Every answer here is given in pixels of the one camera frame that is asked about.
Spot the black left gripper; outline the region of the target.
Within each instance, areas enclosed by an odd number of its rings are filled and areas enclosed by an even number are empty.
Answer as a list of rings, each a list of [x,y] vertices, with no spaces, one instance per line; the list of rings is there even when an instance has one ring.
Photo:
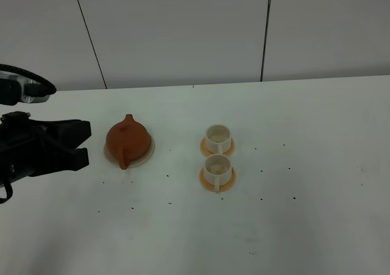
[[[66,146],[49,155],[43,134]],[[88,150],[78,148],[91,137],[91,124],[83,120],[39,121],[25,112],[1,116],[1,186],[24,177],[59,171],[78,171],[89,165]]]

